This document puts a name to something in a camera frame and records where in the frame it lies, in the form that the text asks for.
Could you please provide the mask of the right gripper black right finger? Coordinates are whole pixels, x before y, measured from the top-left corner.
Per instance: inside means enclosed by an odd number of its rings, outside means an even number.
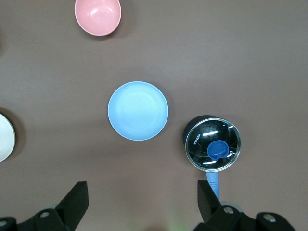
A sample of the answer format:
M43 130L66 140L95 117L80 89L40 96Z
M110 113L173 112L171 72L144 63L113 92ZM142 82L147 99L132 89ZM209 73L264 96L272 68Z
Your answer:
M203 222L195 231L254 231L256 221L231 205L222 205L207 180L197 183L198 208Z

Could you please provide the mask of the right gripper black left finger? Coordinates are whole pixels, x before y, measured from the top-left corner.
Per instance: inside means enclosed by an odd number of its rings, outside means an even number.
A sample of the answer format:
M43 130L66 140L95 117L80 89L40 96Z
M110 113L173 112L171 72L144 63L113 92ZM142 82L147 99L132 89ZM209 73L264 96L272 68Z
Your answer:
M74 231L89 207L88 185L80 181L55 208L39 211L19 224L20 231Z

